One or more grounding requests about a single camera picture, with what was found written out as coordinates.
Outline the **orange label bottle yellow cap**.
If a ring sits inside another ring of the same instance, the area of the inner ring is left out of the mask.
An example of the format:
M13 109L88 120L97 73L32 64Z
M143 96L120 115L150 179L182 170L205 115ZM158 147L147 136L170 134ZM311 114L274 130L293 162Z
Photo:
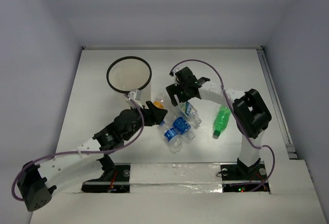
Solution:
M157 108L165 109L166 101L165 101L165 95L164 95L164 93L159 93L159 94L156 96L155 101L153 102L153 104L154 104Z

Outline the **clear bottle green white label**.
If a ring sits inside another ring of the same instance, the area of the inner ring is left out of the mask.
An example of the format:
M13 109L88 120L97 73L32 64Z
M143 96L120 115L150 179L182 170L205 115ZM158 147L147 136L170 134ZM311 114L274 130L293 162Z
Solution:
M198 127L201 124L202 120L200 119L197 110L189 101L179 103L178 110L187 121L194 122L195 127Z

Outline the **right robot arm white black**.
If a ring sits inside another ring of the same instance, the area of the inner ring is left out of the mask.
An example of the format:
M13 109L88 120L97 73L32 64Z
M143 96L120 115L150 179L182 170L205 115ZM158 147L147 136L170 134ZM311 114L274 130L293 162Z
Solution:
M242 134L241 151L236 163L236 172L241 178L248 179L255 173L261 161L261 149L267 148L275 156L273 149L262 143L272 116L257 90L243 92L226 89L209 78L198 79L189 67L173 69L170 76L174 78L174 83L166 87L166 91L173 106L198 98L229 108Z

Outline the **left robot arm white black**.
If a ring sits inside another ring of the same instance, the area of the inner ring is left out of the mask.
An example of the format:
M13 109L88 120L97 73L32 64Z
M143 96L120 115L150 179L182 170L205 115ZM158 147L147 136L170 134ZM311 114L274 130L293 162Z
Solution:
M85 181L81 170L94 161L100 163L96 168L97 176L104 181L112 180L115 164L110 154L133 144L146 126L159 125L168 113L151 101L147 101L146 106L139 106L131 99L128 102L131 108L121 111L112 123L76 149L24 164L12 183L12 197L24 202L29 212L36 211L78 180Z

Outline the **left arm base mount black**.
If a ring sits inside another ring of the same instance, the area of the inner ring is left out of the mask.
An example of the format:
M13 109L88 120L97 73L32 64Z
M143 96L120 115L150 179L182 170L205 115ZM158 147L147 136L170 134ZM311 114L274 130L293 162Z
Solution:
M97 179L82 183L84 193L129 193L131 164L115 164L109 155L98 160L102 165L103 173Z

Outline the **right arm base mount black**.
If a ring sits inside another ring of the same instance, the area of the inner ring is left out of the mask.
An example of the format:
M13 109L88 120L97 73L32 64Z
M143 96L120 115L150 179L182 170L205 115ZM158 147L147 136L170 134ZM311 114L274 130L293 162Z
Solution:
M221 164L216 177L222 180L224 193L270 192L265 164L261 159L250 167L239 159L233 164Z

